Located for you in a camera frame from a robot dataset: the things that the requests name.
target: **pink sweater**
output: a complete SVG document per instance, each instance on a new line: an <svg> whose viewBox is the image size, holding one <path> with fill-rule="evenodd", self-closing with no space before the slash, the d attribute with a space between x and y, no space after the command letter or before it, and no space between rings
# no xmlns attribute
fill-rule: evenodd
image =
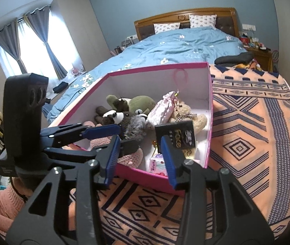
<svg viewBox="0 0 290 245"><path fill-rule="evenodd" d="M0 191L0 233L6 235L13 220L24 206L13 188L9 185L5 190Z"/></svg>

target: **white sheer curtain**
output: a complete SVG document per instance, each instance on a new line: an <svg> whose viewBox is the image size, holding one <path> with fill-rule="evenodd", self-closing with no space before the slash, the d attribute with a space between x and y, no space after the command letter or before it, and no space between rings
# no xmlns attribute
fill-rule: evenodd
<svg viewBox="0 0 290 245"><path fill-rule="evenodd" d="M28 73L36 73L49 78L48 93L59 84L52 62L43 42L24 21L18 23L21 59ZM69 71L79 58L77 50L64 22L52 16L49 18L49 45L62 66ZM19 75L18 63L0 46L0 64L6 77Z"/></svg>

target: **gray fluffy plush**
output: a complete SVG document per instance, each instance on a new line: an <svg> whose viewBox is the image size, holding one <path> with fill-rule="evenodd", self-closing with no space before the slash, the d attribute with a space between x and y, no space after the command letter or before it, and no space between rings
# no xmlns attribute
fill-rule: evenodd
<svg viewBox="0 0 290 245"><path fill-rule="evenodd" d="M124 136L126 139L136 139L138 141L142 140L146 133L144 130L146 129L147 123L146 118L141 115L133 116L130 119L130 123L128 124Z"/></svg>

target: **wooden headboard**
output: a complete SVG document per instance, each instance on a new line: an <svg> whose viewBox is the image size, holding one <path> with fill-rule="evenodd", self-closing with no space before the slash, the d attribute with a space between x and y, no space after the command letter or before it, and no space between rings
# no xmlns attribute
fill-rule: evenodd
<svg viewBox="0 0 290 245"><path fill-rule="evenodd" d="M157 16L137 20L134 22L138 39L141 41L149 36L155 34L154 24L158 23L175 23L180 22L180 28L189 28L189 15L206 15L216 14L216 28L223 32L239 37L238 23L236 10L234 8L194 8L187 10L180 10L165 14L158 14Z"/></svg>

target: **black card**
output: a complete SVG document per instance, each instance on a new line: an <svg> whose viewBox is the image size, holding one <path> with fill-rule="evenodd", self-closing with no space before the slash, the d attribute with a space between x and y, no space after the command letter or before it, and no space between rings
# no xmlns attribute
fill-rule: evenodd
<svg viewBox="0 0 290 245"><path fill-rule="evenodd" d="M168 135L178 149L196 147L193 121L178 121L155 126L158 152L161 153L161 138Z"/></svg>

